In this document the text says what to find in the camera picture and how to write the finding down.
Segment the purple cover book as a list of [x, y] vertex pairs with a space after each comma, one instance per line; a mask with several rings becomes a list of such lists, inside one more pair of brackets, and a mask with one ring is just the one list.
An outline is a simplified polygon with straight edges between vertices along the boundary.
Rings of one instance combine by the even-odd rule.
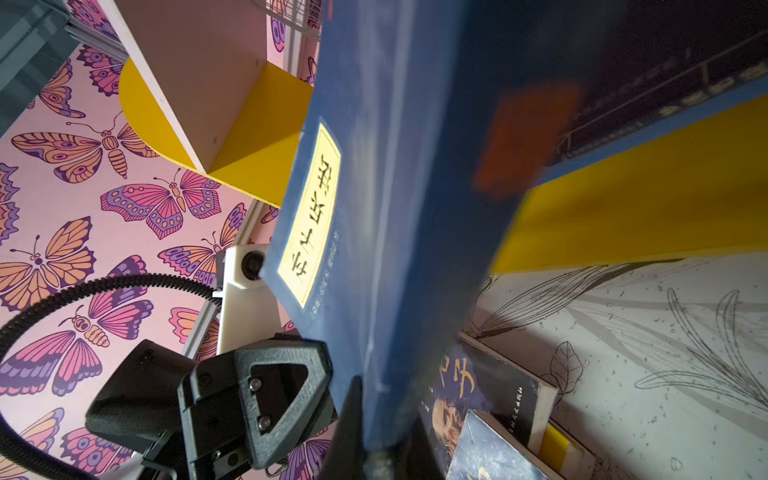
[[465, 416], [458, 446], [445, 478], [563, 480], [493, 415], [475, 410]]

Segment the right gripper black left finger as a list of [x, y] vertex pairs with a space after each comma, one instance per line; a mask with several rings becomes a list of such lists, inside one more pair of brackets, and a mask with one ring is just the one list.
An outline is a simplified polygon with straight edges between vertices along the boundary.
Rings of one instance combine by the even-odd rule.
[[342, 414], [331, 447], [325, 457], [319, 480], [362, 480], [365, 451], [363, 446], [362, 378], [352, 378], [342, 407]]

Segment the yellow wooden bookshelf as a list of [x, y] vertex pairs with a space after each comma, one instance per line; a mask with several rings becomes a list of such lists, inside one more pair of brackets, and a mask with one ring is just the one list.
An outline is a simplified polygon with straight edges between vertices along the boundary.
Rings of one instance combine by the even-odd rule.
[[[280, 205], [311, 90], [271, 64], [249, 1], [106, 1], [128, 60], [119, 99], [164, 158]], [[518, 273], [763, 251], [761, 81], [551, 168], [493, 265]]]

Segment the yellow cartoon cover book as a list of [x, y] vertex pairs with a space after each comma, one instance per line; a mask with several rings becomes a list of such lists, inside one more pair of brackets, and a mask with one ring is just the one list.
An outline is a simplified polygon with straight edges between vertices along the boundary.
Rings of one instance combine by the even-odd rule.
[[552, 420], [544, 432], [539, 458], [566, 480], [590, 480], [596, 466], [595, 455]]

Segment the dark portrait cover book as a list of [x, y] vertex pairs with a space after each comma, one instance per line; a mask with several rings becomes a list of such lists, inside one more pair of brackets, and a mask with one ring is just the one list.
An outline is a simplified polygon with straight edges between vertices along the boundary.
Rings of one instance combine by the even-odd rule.
[[501, 353], [461, 333], [443, 355], [420, 407], [437, 465], [446, 473], [466, 414], [491, 413], [529, 450], [540, 450], [558, 390]]

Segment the navy book yellow label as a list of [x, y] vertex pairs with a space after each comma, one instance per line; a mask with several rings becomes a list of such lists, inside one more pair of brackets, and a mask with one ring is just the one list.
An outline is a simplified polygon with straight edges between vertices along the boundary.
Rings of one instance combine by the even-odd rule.
[[586, 154], [767, 71], [764, 1], [630, 1], [556, 162]]

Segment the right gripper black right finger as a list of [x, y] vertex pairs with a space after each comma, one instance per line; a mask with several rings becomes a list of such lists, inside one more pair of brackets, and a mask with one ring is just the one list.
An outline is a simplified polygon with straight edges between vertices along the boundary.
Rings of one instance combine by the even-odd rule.
[[403, 480], [443, 480], [429, 440], [423, 431], [413, 431], [404, 446], [404, 457], [398, 467]]

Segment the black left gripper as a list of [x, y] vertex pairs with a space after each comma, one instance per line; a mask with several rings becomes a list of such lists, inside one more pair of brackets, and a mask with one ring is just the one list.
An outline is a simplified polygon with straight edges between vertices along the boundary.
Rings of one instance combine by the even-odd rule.
[[144, 479], [239, 479], [336, 419], [326, 345], [272, 338], [195, 361], [140, 342], [86, 413], [89, 432], [137, 453]]

